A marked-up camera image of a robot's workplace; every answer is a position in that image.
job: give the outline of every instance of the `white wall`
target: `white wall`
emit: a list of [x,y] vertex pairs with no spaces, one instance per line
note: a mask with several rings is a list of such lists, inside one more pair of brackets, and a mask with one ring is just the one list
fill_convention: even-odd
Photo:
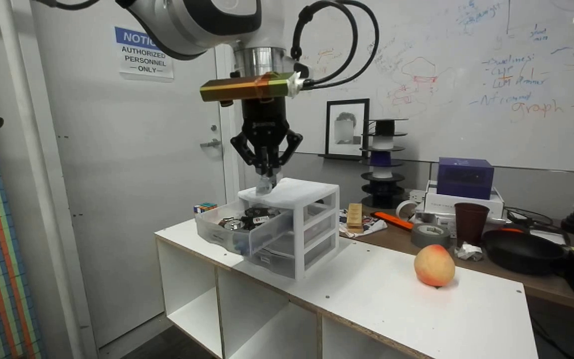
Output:
[[[67,259],[71,267],[71,279],[83,289],[83,277],[79,269],[79,253],[75,243],[75,231],[71,223],[69,197],[65,191],[65,175],[61,166],[61,156],[57,148],[51,104],[47,100],[43,66],[39,62],[35,24],[31,18],[31,2],[17,0],[17,22],[23,30],[25,56],[29,60],[29,70],[35,88],[35,106],[39,110],[39,128],[43,136],[43,148],[47,154],[47,166],[53,185],[53,195],[57,199],[59,229],[67,243]],[[31,173],[31,162],[27,152],[27,142],[19,122],[17,98],[11,84],[11,70],[5,54],[5,44],[0,38],[0,116],[7,120],[0,130],[0,170],[3,183],[9,195],[9,205],[13,211],[15,227],[23,247],[23,261],[27,263],[31,295],[37,309],[43,345],[47,357],[71,357],[71,343],[65,323],[65,307],[57,289],[57,277],[49,255],[45,221],[39,207],[39,191]],[[96,355],[96,345],[92,343],[92,327],[89,319],[89,305],[83,291],[77,293],[79,321],[83,337],[87,343],[87,357]]]

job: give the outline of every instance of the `cup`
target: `cup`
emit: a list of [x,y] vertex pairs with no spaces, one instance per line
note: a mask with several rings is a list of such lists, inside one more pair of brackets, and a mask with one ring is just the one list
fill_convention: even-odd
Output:
[[463,243],[479,245],[485,223],[487,223],[489,207],[479,203],[455,203],[455,237],[457,247]]

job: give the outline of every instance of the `frying pan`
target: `frying pan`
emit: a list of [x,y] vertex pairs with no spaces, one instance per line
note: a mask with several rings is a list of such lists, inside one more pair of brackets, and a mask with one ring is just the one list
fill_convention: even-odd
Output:
[[483,247],[491,261],[519,273],[563,273],[569,261],[569,253],[563,245],[531,233],[487,231]]

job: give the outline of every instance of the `whiteboard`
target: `whiteboard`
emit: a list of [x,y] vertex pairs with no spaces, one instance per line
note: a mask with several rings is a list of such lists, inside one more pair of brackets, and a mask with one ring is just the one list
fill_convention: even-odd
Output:
[[[403,160],[574,170],[574,0],[366,2],[381,22],[381,52],[364,78],[290,100],[302,152],[324,154],[328,102],[372,98],[372,118],[409,118]],[[344,22],[330,10],[306,28],[314,78],[346,60]],[[370,36],[358,62],[374,42],[366,16],[360,26]]]

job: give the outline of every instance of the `door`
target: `door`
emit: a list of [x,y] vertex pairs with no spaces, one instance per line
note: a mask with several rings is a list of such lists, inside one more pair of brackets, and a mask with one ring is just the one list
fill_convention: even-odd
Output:
[[220,112],[200,100],[214,54],[174,76],[122,74],[114,2],[85,12],[35,6],[71,211],[98,347],[164,311],[154,231],[224,203]]

